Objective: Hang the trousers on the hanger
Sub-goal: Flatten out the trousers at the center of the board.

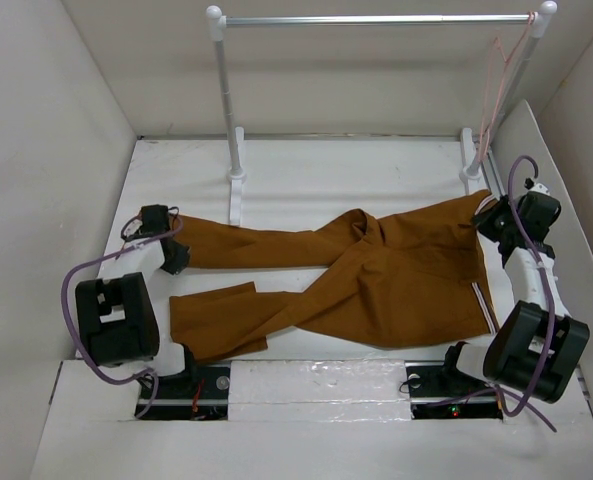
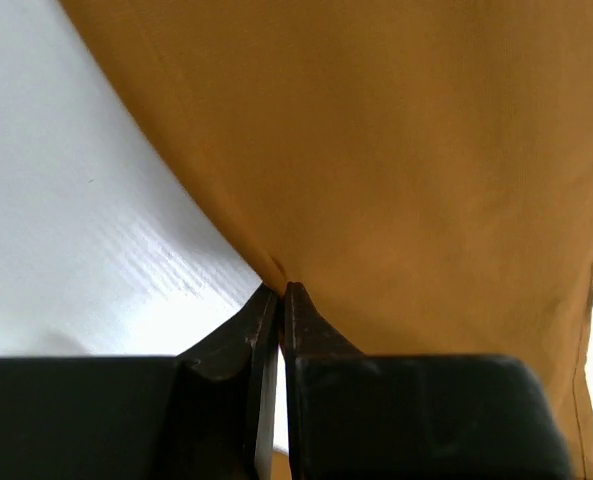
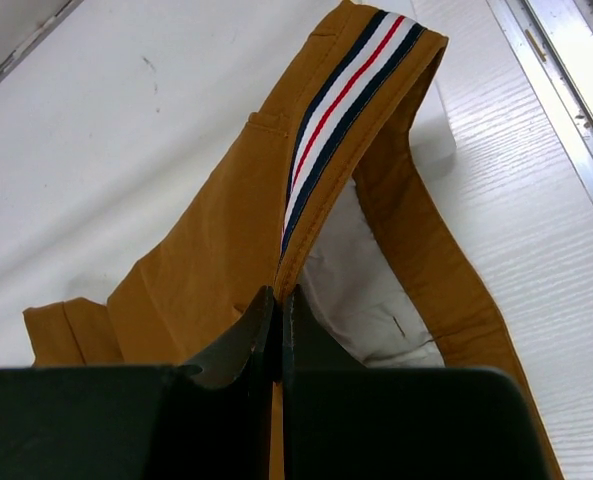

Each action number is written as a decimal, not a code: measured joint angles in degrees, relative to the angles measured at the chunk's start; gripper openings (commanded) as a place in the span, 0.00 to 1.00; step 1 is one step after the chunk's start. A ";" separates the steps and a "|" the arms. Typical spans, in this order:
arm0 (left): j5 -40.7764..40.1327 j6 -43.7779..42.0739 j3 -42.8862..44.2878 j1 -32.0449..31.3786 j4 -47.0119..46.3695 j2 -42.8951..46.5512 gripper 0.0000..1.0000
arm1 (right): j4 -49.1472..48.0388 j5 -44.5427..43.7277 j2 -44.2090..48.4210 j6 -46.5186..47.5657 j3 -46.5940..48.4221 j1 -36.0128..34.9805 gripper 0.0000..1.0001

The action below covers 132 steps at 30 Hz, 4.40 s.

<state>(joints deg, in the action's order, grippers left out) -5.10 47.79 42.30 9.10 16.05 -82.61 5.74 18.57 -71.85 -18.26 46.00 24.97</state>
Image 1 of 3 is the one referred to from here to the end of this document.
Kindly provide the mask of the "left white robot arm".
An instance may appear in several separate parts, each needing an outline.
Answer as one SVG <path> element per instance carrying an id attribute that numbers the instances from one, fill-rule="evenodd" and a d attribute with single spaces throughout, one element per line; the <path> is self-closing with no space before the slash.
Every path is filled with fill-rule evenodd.
<path id="1" fill-rule="evenodd" d="M 179 209 L 143 206 L 120 231 L 122 247 L 74 267 L 63 280 L 61 304 L 75 348 L 112 385 L 137 381 L 152 393 L 167 387 L 188 396 L 198 387 L 189 348 L 171 339 L 170 314 L 160 305 L 162 274 L 188 266 L 190 248 L 175 236 Z"/>

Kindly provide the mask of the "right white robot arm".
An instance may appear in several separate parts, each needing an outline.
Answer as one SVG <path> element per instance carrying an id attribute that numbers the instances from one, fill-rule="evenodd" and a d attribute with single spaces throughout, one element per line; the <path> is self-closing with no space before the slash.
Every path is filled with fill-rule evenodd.
<path id="1" fill-rule="evenodd" d="M 556 286 L 553 248 L 545 243 L 561 213 L 558 200 L 534 188 L 517 200 L 507 195 L 473 217 L 482 236 L 498 245 L 515 306 L 485 347 L 449 347 L 438 381 L 459 394 L 474 379 L 491 381 L 530 398 L 555 403 L 564 393 L 590 338 L 572 318 Z"/>

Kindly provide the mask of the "brown trousers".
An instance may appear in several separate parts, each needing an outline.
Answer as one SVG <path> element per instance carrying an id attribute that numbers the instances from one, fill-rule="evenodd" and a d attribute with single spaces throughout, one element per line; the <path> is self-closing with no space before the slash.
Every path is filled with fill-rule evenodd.
<path id="1" fill-rule="evenodd" d="M 484 254 L 472 219 L 493 206 L 486 190 L 375 218 L 345 212 L 317 230 L 253 230 L 188 217 L 178 240 L 195 269 L 319 267 L 305 291 L 260 292 L 253 283 L 174 296 L 170 330 L 196 360 L 262 351 L 289 327 L 402 349 L 492 333 Z"/>

